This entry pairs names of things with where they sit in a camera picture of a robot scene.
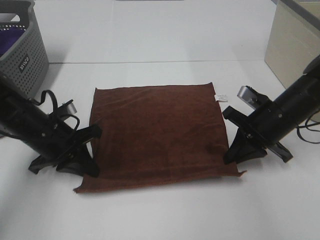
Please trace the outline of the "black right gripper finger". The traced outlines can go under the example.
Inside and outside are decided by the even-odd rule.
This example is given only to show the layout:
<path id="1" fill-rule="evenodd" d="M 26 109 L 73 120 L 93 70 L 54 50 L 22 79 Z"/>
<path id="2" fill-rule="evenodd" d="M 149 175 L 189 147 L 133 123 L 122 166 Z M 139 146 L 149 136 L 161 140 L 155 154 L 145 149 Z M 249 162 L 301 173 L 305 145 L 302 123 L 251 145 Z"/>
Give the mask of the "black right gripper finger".
<path id="1" fill-rule="evenodd" d="M 267 155 L 265 147 L 254 137 L 238 129 L 235 138 L 223 156 L 224 164 L 242 163 L 252 159 L 263 158 Z"/>

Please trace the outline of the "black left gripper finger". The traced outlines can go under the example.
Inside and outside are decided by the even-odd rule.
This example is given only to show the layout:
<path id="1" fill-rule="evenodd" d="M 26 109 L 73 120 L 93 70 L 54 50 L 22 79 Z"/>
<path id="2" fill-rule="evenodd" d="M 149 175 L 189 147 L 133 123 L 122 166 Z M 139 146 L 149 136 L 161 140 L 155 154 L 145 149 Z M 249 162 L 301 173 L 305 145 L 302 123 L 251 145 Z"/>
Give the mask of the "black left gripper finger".
<path id="1" fill-rule="evenodd" d="M 88 175 L 98 177 L 99 166 L 91 157 L 86 144 L 82 144 L 68 151 L 57 164 L 56 171 L 83 177 Z"/>
<path id="2" fill-rule="evenodd" d="M 57 163 L 53 161 L 52 159 L 46 159 L 43 156 L 38 156 L 35 160 L 31 162 L 31 164 L 28 167 L 28 170 L 37 175 L 40 170 L 42 170 L 45 167 L 54 167 Z"/>

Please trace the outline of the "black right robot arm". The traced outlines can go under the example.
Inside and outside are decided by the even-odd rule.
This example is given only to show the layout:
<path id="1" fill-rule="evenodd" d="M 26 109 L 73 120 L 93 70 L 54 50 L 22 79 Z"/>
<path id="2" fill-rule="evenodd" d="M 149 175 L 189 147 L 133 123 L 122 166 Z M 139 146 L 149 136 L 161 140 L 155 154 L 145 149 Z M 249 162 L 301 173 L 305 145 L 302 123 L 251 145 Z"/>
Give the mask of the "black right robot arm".
<path id="1" fill-rule="evenodd" d="M 320 58 L 311 61 L 302 76 L 274 101 L 247 85 L 237 97 L 254 111 L 248 116 L 231 106 L 223 111 L 223 117 L 238 127 L 223 162 L 239 164 L 263 158 L 270 150 L 286 163 L 293 156 L 280 140 L 320 111 Z"/>

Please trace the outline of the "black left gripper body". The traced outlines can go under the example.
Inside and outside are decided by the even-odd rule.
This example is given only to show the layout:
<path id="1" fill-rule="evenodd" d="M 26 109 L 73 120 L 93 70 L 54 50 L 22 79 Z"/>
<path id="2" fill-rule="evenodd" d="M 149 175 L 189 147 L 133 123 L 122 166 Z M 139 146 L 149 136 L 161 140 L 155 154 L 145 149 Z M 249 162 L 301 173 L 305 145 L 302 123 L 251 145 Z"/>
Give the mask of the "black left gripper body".
<path id="1" fill-rule="evenodd" d="M 93 139 L 99 139 L 102 135 L 102 130 L 97 124 L 89 127 L 76 130 L 66 136 L 59 136 L 51 140 L 47 145 L 49 155 L 44 156 L 44 163 L 46 165 L 58 165 L 63 162 L 71 161 L 77 155 L 88 155 L 87 143 Z"/>

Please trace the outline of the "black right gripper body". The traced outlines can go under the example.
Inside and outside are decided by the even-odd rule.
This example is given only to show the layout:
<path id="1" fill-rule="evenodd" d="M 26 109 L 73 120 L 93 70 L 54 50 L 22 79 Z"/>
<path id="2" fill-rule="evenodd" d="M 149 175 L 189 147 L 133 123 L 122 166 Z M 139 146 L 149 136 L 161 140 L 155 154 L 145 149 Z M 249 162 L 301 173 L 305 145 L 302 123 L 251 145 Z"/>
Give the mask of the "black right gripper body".
<path id="1" fill-rule="evenodd" d="M 291 152 L 280 143 L 280 140 L 293 130 L 293 122 L 275 103 L 269 101 L 248 116 L 231 106 L 222 114 L 226 120 L 238 126 L 238 130 L 244 131 L 249 138 L 257 139 L 265 150 L 269 149 L 283 162 L 286 163 L 293 158 Z"/>

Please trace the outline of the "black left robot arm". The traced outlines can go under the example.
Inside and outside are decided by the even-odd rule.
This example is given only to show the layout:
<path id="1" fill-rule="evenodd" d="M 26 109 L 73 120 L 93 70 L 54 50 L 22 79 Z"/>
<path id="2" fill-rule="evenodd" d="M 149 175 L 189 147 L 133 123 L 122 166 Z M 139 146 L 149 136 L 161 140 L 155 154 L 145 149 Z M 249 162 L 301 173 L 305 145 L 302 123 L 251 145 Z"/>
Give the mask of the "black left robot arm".
<path id="1" fill-rule="evenodd" d="M 99 139 L 102 130 L 97 124 L 82 129 L 79 125 L 72 100 L 58 105 L 51 90 L 42 91 L 40 101 L 28 98 L 7 76 L 0 75 L 0 133 L 39 154 L 28 167 L 32 173 L 52 166 L 61 173 L 99 176 L 87 143 Z"/>

